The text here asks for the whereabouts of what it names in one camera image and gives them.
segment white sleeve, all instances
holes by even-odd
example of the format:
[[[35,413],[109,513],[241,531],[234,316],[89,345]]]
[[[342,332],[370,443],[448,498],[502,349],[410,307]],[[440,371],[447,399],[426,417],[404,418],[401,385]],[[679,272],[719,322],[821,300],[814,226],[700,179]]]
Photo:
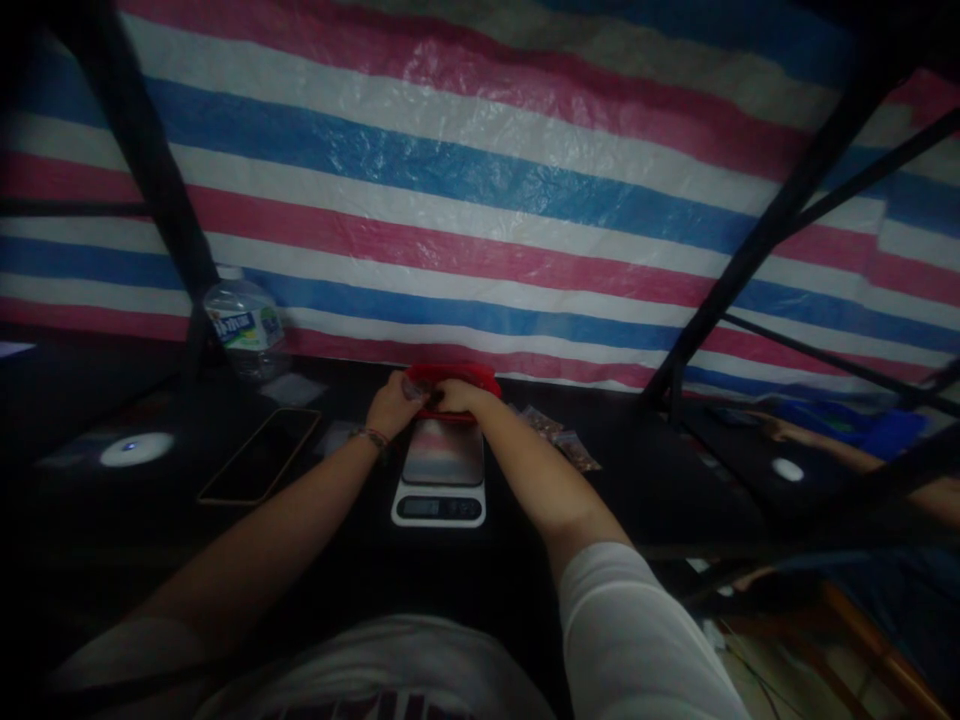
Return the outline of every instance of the white sleeve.
[[[716,652],[633,548],[598,543],[581,551],[559,594],[578,720],[749,720]]]
[[[121,623],[71,655],[49,678],[50,688],[79,690],[180,670],[207,660],[199,638],[163,618]],[[96,718],[189,718],[201,699],[203,680],[185,682],[135,703],[96,713]]]

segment striped tarp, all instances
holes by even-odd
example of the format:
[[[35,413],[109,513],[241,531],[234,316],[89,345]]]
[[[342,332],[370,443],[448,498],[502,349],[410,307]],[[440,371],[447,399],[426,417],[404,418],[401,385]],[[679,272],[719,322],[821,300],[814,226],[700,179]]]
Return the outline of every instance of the striped tarp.
[[[297,351],[620,390],[666,356],[854,58],[843,31],[768,0],[120,7],[215,259],[277,298]],[[828,187],[958,98],[918,72]],[[139,198],[53,41],[7,148],[5,194]],[[736,312],[912,382],[946,364],[960,353],[958,148],[783,244]],[[152,223],[0,233],[0,320],[184,337],[189,303]],[[725,325],[687,379],[753,397],[875,391]]]

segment bottle label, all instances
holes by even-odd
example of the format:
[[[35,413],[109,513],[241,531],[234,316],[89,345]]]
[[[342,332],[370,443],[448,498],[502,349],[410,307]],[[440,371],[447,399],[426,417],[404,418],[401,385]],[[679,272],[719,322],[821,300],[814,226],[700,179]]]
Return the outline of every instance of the bottle label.
[[[272,307],[239,313],[207,310],[207,314],[228,350],[268,350],[283,339],[283,326]]]

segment digital scale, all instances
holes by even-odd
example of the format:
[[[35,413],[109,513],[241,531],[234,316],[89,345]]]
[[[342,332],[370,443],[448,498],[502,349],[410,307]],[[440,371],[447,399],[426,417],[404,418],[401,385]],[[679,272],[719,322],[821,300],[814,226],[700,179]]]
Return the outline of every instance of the digital scale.
[[[479,425],[420,420],[414,426],[390,517],[400,527],[483,524],[487,495]]]

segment white shirt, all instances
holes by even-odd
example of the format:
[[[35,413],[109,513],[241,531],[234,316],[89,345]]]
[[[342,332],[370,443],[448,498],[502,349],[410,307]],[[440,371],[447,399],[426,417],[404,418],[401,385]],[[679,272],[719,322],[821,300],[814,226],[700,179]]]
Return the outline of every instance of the white shirt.
[[[749,715],[716,653],[640,555],[599,543],[560,583],[563,652],[577,718],[739,718]],[[54,674],[81,688],[203,662],[199,639],[171,620],[119,625]],[[493,638],[432,617],[359,625],[232,682],[197,708],[181,686],[111,718],[552,718],[540,691]]]

